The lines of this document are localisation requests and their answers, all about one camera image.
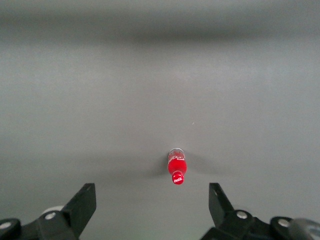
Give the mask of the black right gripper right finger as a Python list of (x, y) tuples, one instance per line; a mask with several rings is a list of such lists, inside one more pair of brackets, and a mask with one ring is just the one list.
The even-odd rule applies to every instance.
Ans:
[(214, 227), (203, 240), (291, 240), (289, 217), (276, 216), (269, 223), (261, 221), (248, 211), (235, 209), (219, 183), (210, 183), (208, 208)]

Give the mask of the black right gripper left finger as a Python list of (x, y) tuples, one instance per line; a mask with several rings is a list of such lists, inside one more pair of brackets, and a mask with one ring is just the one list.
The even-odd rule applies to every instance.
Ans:
[(51, 207), (22, 225), (18, 218), (0, 220), (2, 240), (78, 240), (97, 207), (94, 183), (86, 183), (64, 206)]

